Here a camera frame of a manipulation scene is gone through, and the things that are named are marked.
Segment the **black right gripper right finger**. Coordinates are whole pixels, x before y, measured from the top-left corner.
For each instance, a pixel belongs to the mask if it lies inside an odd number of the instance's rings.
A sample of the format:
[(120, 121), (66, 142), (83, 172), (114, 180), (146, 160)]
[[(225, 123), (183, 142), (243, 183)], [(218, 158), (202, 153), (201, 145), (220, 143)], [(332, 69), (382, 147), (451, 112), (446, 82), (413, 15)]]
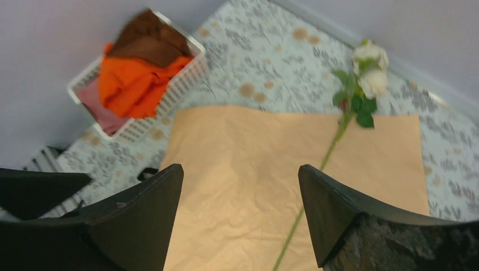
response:
[(477, 270), (478, 222), (406, 211), (311, 165), (298, 172), (317, 265), (324, 270)]

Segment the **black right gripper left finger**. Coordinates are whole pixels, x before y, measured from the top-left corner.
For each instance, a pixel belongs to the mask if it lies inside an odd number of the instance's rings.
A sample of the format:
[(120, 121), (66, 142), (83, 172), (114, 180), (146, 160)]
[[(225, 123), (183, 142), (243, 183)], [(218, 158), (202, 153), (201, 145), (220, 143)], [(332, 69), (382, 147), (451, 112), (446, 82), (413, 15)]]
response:
[(2, 270), (163, 270), (184, 170), (172, 164), (62, 217), (1, 222)]

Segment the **green peach wrapping paper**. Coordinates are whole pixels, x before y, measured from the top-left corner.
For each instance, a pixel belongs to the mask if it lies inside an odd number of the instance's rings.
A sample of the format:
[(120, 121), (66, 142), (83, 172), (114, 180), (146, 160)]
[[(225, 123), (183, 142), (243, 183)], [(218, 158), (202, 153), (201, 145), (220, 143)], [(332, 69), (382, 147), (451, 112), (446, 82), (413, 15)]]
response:
[[(272, 270), (302, 208), (299, 167), (321, 166), (337, 122), (337, 115), (236, 106), (180, 110), (162, 162), (184, 170), (165, 270)], [(374, 123), (348, 126), (325, 173), (428, 215), (418, 116)]]

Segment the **white rose stem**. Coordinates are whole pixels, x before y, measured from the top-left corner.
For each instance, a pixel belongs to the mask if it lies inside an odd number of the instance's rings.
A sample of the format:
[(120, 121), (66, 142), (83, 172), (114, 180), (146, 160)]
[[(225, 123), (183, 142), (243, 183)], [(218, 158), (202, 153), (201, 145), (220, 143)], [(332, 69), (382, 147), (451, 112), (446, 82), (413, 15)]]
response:
[(323, 171), (337, 144), (345, 134), (352, 119), (362, 127), (375, 127), (373, 114), (377, 111), (377, 98), (387, 93), (389, 81), (387, 69), (389, 58), (384, 48), (368, 38), (362, 40), (354, 48), (351, 57), (352, 72), (342, 69), (333, 69), (331, 74), (336, 76), (343, 85), (333, 98), (333, 105), (342, 111), (338, 120), (338, 128), (323, 158), (320, 170)]

